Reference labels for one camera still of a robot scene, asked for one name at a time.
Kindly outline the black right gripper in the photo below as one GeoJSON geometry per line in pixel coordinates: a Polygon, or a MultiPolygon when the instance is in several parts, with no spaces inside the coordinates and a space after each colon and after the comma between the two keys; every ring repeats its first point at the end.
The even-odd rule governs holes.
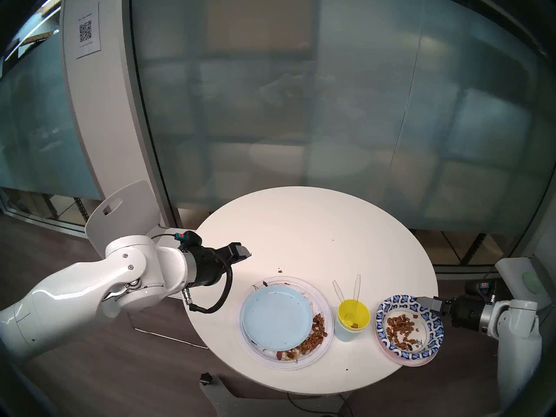
{"type": "Polygon", "coordinates": [[[449,315],[452,320],[451,325],[454,328],[480,331],[481,317],[486,307],[483,300],[468,297],[446,300],[438,298],[438,296],[434,298],[421,296],[416,298],[416,302],[437,316],[449,315]]]}

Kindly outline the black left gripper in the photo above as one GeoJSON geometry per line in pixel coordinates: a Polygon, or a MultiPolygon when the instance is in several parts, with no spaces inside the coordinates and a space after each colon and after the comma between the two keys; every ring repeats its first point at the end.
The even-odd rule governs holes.
{"type": "Polygon", "coordinates": [[[188,288],[214,285],[222,275],[226,275],[225,289],[230,289],[233,281],[233,274],[229,273],[231,265],[251,256],[251,252],[240,242],[232,242],[218,249],[187,244],[187,253],[192,254],[196,267],[195,279],[187,281],[188,288]]]}

